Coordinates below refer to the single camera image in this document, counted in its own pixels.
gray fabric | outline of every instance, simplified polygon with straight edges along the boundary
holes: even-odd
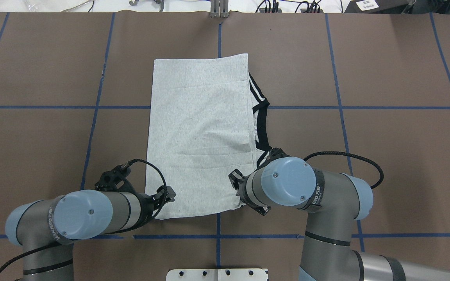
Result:
[[[241,206],[228,174],[251,173],[257,104],[249,87],[248,55],[221,59],[156,59],[147,160],[177,196],[158,219],[194,217]],[[148,194],[161,186],[150,167]]]

